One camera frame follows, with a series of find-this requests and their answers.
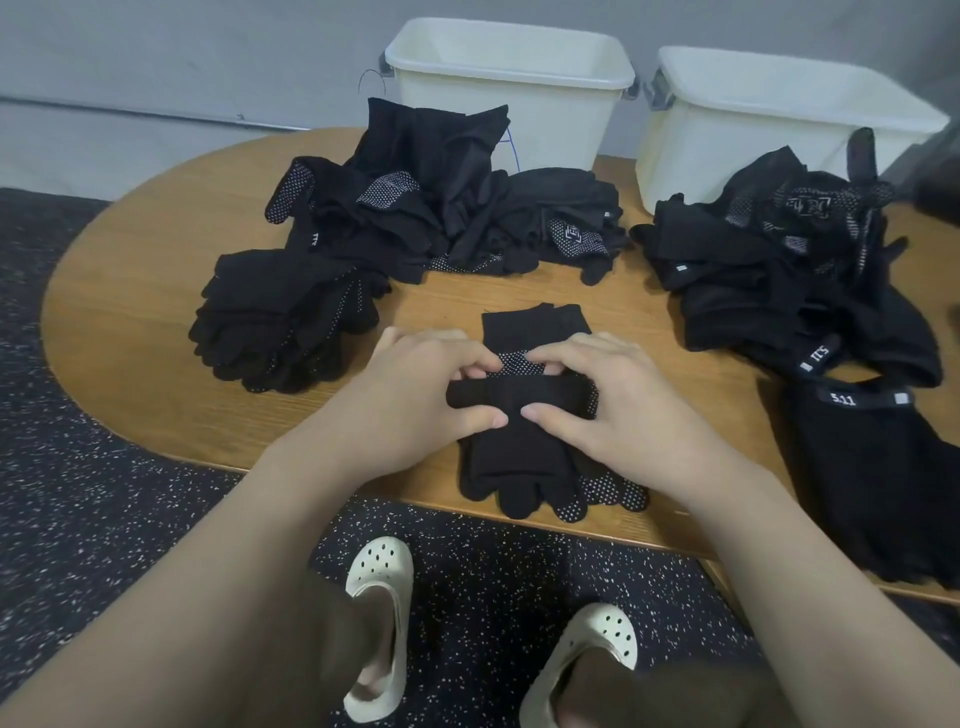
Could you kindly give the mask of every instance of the forearm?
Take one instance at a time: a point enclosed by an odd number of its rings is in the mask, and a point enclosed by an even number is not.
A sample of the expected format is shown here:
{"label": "forearm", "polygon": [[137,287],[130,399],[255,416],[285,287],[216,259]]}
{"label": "forearm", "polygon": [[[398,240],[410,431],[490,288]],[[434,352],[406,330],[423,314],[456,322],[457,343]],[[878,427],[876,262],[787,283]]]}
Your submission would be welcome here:
{"label": "forearm", "polygon": [[734,473],[688,506],[804,725],[943,726],[960,715],[960,669],[772,475]]}
{"label": "forearm", "polygon": [[208,725],[242,690],[347,497],[254,468],[0,710],[3,725]]}

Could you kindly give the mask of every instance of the blue wire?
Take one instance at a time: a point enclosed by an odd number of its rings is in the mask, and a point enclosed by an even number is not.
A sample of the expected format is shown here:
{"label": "blue wire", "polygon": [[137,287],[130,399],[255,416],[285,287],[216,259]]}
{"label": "blue wire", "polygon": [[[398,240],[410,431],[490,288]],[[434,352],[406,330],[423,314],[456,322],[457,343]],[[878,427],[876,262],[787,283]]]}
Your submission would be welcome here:
{"label": "blue wire", "polygon": [[516,170],[520,171],[520,157],[516,155],[516,146],[514,146],[514,136],[510,133],[510,127],[507,127],[507,138],[500,139],[497,144],[503,144],[504,142],[510,142],[510,148],[514,150],[514,161],[516,162]]}

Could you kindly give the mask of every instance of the wooden table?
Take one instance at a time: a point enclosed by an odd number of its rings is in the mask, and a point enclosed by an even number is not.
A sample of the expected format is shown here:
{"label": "wooden table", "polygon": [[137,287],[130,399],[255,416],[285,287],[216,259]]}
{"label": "wooden table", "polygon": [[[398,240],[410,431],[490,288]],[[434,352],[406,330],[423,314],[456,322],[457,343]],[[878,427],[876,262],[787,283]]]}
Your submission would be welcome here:
{"label": "wooden table", "polygon": [[[270,442],[321,406],[364,366],[378,332],[344,337],[350,367],[343,379],[289,397],[253,395],[239,382],[217,380],[193,354],[187,331],[219,255],[283,246],[289,223],[267,223],[263,207],[290,159],[313,155],[342,162],[360,133],[324,129],[229,147],[143,183],[104,211],[60,261],[44,300],[44,348],[67,394],[104,426],[146,449],[236,471],[248,469]],[[596,172],[619,188],[623,225],[649,221],[632,160],[599,158]],[[960,300],[960,232],[906,206],[892,207],[890,217],[891,236],[909,233],[912,242],[894,266],[895,283],[933,325],[948,373],[939,389],[918,392],[919,406],[943,437],[960,443],[960,343],[948,321]],[[593,287],[580,282],[578,269],[547,263],[508,279],[431,272],[423,285],[395,284],[377,307],[381,327],[462,328],[481,338],[484,311],[541,302],[578,303],[593,330],[642,344],[735,447],[795,486],[775,438],[780,420],[765,386],[772,382],[727,352],[685,351],[678,343],[676,301],[660,289],[637,249],[626,251],[612,274]],[[476,503],[460,496],[456,470],[457,449],[451,446],[368,490],[504,520],[493,498]],[[712,556],[687,513],[656,495],[641,514],[591,506],[583,521],[564,523],[544,506],[527,523]],[[960,603],[959,594],[936,586],[884,588]]]}

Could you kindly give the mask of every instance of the plastic bin handle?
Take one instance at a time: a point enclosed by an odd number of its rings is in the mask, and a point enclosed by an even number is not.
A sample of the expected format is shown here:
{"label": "plastic bin handle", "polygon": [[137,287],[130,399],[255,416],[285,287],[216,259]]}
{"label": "plastic bin handle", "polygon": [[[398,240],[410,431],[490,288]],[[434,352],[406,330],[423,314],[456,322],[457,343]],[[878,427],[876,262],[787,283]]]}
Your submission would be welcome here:
{"label": "plastic bin handle", "polygon": [[385,79],[392,79],[394,77],[394,67],[387,63],[387,51],[383,50],[380,52],[380,61],[378,63],[380,76]]}
{"label": "plastic bin handle", "polygon": [[673,91],[670,90],[670,84],[667,82],[666,76],[663,75],[662,68],[657,69],[657,73],[654,74],[649,84],[643,84],[643,95],[647,97],[650,111],[666,111],[677,100]]}
{"label": "plastic bin handle", "polygon": [[636,66],[634,65],[633,61],[630,61],[630,66],[632,66],[634,69],[634,82],[627,88],[623,89],[623,92],[620,94],[620,98],[626,99],[627,101],[636,101],[637,97],[640,95],[642,81],[640,80],[640,75],[636,72]]}

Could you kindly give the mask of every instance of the leg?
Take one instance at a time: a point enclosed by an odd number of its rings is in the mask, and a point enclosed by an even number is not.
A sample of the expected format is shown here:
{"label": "leg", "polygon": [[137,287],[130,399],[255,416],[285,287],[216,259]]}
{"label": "leg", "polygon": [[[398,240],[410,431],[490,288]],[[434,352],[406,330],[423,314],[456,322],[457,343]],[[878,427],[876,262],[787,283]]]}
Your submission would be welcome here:
{"label": "leg", "polygon": [[389,672],[389,646],[385,660],[382,645],[392,645],[393,604],[389,596],[386,604],[376,599],[378,591],[351,599],[343,587],[305,574],[227,725],[321,725],[343,706],[362,671],[373,679]]}
{"label": "leg", "polygon": [[554,707],[560,728],[799,728],[773,672],[702,664],[636,674],[600,647],[568,671]]}

